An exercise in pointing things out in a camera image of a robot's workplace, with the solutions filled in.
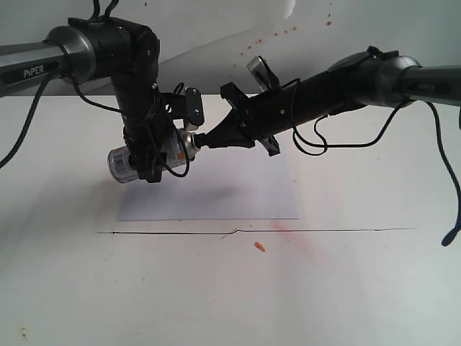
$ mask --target black cable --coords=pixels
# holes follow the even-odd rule
[[[101,6],[99,5],[99,0],[93,0],[93,14],[91,15],[88,21],[94,21],[98,19],[99,13],[101,12]]]
[[[181,82],[174,88],[173,94],[181,94],[182,90],[184,89],[184,83]]]
[[[425,102],[425,103],[429,106],[429,108],[431,108],[432,114],[434,114],[435,132],[437,135],[437,148],[439,149],[440,156],[442,158],[442,161],[444,162],[445,167],[447,168],[448,174],[452,178],[453,185],[455,186],[455,189],[456,189],[456,196],[458,199],[458,212],[457,212],[455,225],[453,226],[453,229],[450,232],[448,232],[447,235],[442,240],[442,246],[447,247],[448,245],[452,243],[452,241],[455,239],[458,232],[461,230],[461,188],[460,188],[460,183],[458,182],[458,179],[456,178],[456,174],[453,171],[453,168],[448,161],[447,155],[445,154],[444,146],[442,143],[442,130],[440,128],[439,113],[437,112],[437,109],[432,103],[430,102]]]
[[[50,82],[50,80],[58,73],[61,71],[61,67],[57,67],[51,72],[49,72],[46,77],[43,79],[42,83],[38,87],[37,92],[35,93],[34,99],[32,101],[32,104],[30,105],[29,112],[27,113],[26,120],[24,122],[24,125],[22,126],[22,130],[16,140],[16,143],[13,145],[13,148],[9,151],[9,153],[0,161],[0,169],[3,168],[10,160],[16,155],[17,151],[19,150],[22,142],[24,141],[24,138],[27,135],[27,131],[29,130],[30,123],[32,122],[32,119],[35,114],[35,110],[37,109],[38,102],[40,101],[40,98],[43,94],[43,91],[45,90],[46,86]]]
[[[106,105],[102,105],[102,104],[100,104],[100,103],[98,103],[98,102],[91,101],[91,100],[88,99],[85,95],[83,95],[83,93],[81,92],[80,87],[79,87],[79,83],[77,82],[77,79],[76,79],[72,74],[69,74],[69,78],[70,78],[71,81],[72,81],[72,85],[73,85],[73,89],[75,90],[75,93],[77,93],[77,95],[78,95],[83,101],[85,101],[86,103],[88,103],[89,105],[95,106],[95,107],[98,107],[98,108],[102,108],[103,110],[109,110],[110,112],[117,112],[117,113],[120,113],[120,114],[125,115],[125,116],[127,116],[127,117],[130,116],[129,114],[127,114],[126,112],[123,112],[122,110],[119,110],[118,108],[109,107],[109,106],[106,106]]]
[[[109,6],[107,6],[106,10],[104,11],[104,20],[108,20],[110,18],[110,13],[115,7],[117,7],[117,5],[118,0],[112,0],[110,2]]]
[[[176,87],[174,88],[174,91],[173,93],[175,94],[179,94],[182,89],[184,88],[184,83],[179,83],[178,85],[176,85]],[[154,103],[152,104],[152,107],[150,108],[148,114],[150,114],[153,110],[153,108],[156,106],[156,102],[154,100]],[[148,124],[146,124],[146,122],[143,121],[143,126],[144,128],[146,129],[150,139],[151,139],[151,142],[152,142],[152,146],[153,146],[153,150],[155,151],[155,155],[157,156],[157,159],[160,161],[161,165],[163,167],[165,167],[165,169],[170,172],[172,175],[174,175],[175,177],[178,177],[178,178],[184,178],[187,176],[187,174],[189,173],[189,170],[190,170],[190,158],[189,158],[189,154],[187,153],[187,148],[186,148],[186,143],[183,141],[183,139],[181,138],[181,134],[179,133],[177,127],[175,126],[174,124],[174,121],[173,119],[171,118],[171,116],[169,116],[169,110],[171,109],[171,106],[166,110],[166,115],[168,116],[168,119],[170,120],[172,126],[173,126],[173,131],[176,133],[176,137],[178,138],[178,143],[179,145],[182,147],[182,151],[184,152],[184,155],[186,156],[186,168],[184,169],[184,172],[182,173],[177,173],[175,172],[164,160],[163,158],[161,157],[160,155],[160,152],[157,148],[157,145],[156,145],[156,142],[154,141],[153,139],[153,135],[152,135],[152,132],[151,132],[151,129],[149,128]]]
[[[381,128],[381,131],[378,133],[377,137],[368,142],[368,143],[350,143],[350,144],[329,144],[326,142],[325,138],[317,131],[317,124],[325,119],[327,117],[327,115],[324,115],[323,117],[320,117],[316,120],[315,124],[314,124],[314,132],[315,134],[322,140],[322,144],[319,144],[319,143],[311,143],[310,141],[306,140],[304,137],[301,136],[301,134],[299,133],[299,131],[297,130],[297,126],[295,124],[295,121],[293,119],[293,105],[294,105],[294,102],[295,102],[295,98],[296,98],[296,93],[297,93],[297,87],[299,86],[299,83],[300,83],[300,79],[293,79],[292,81],[286,83],[282,88],[285,88],[293,83],[297,83],[296,84],[296,87],[295,87],[295,90],[293,92],[293,96],[292,96],[292,101],[291,101],[291,106],[290,106],[290,119],[292,121],[292,128],[293,128],[293,141],[295,142],[295,145],[298,149],[300,149],[300,145],[299,143],[297,143],[295,141],[295,136],[297,139],[299,139],[300,141],[302,141],[304,144],[308,145],[308,146],[312,146],[314,148],[322,148],[323,151],[319,154],[312,154],[312,153],[308,153],[304,150],[301,150],[304,154],[307,154],[307,155],[311,155],[311,156],[318,156],[318,155],[322,155],[326,152],[326,149],[330,149],[330,148],[367,148],[369,146],[374,146],[377,142],[380,141],[380,139],[382,138],[382,136],[384,135],[385,131],[388,129],[389,127],[389,124],[392,122],[393,118],[395,117],[395,115],[397,114],[397,112],[405,105],[408,104],[408,101],[403,101],[401,102],[396,108],[394,108],[394,110],[391,112],[391,114],[389,115],[388,119],[386,120],[384,126]]]

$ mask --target white table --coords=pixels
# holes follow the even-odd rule
[[[204,98],[211,128],[228,106]],[[0,100],[1,156],[31,101]],[[438,108],[461,175],[457,109]],[[332,143],[368,141],[389,112],[368,107],[319,128]],[[429,108],[402,110],[373,148],[311,158],[286,142],[289,133],[279,138],[299,221],[118,223],[125,186],[110,177],[106,155],[123,144],[120,116],[43,97],[23,147],[0,170],[0,344],[459,345],[461,237],[439,245],[456,199]],[[272,231],[97,233],[235,228]],[[282,231],[381,228],[413,229]]]

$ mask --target white wall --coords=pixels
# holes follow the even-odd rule
[[[200,8],[203,1],[194,1]],[[55,11],[50,11],[42,2],[34,1],[33,11],[18,12],[17,9],[32,6],[26,6],[26,2],[29,3],[16,0],[2,4],[5,11],[0,14],[1,44],[42,40],[51,27],[65,24],[67,16],[88,17],[91,12],[91,4],[82,6],[81,1],[71,0],[59,3],[48,0]],[[161,9],[154,4],[155,1],[150,1],[149,6],[144,6],[144,0],[129,1],[133,6],[141,5],[140,2],[142,6],[139,6],[138,17],[132,7],[130,11],[124,10],[128,1],[120,2],[115,15],[145,22],[148,18],[146,11],[154,15],[156,10]],[[262,13],[263,3],[251,2],[256,5],[252,9],[260,9]],[[13,15],[9,7],[16,9]],[[242,17],[248,10],[248,7],[241,8]],[[256,29],[216,40],[163,61],[159,84],[163,90],[169,90],[178,82],[185,81],[204,93],[216,94],[222,84],[232,80],[246,92],[257,92],[256,83],[245,67],[254,55],[263,55],[285,81],[295,76],[312,76],[339,59],[366,49],[368,45],[376,45],[383,50],[399,49],[425,66],[459,64],[460,10],[461,1],[458,0],[297,0],[293,15],[288,19],[265,25],[255,20],[254,23],[258,24]],[[17,25],[19,16],[28,25]],[[216,12],[216,16],[225,17],[225,13]],[[160,22],[154,22],[148,24],[161,38],[162,54],[169,54],[171,46],[177,44],[178,36],[171,33],[169,37],[171,30],[163,30]],[[219,29],[220,22],[210,20],[209,31]],[[65,94],[68,90],[62,83],[55,83],[48,94]],[[108,92],[111,90],[106,87],[96,90],[96,93]]]

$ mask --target white paper sheet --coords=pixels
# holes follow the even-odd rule
[[[178,172],[184,167],[176,168]],[[119,221],[298,218],[283,154],[255,148],[205,148],[187,177],[127,183]]]

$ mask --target can label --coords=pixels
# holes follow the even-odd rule
[[[109,171],[118,182],[130,182],[138,178],[138,173],[130,167],[129,158],[130,150],[126,146],[111,150],[107,155]]]
[[[166,164],[171,168],[179,167],[186,163],[186,154],[182,150],[181,144],[178,142],[176,133],[173,133],[170,138],[165,141],[161,147],[161,152],[166,154]]]
[[[164,142],[160,152],[166,154],[166,164],[171,168],[176,168],[186,163],[186,154],[182,150],[175,133]],[[111,150],[107,155],[110,174],[118,182],[130,182],[138,178],[138,172],[131,168],[129,158],[130,150],[127,146]]]

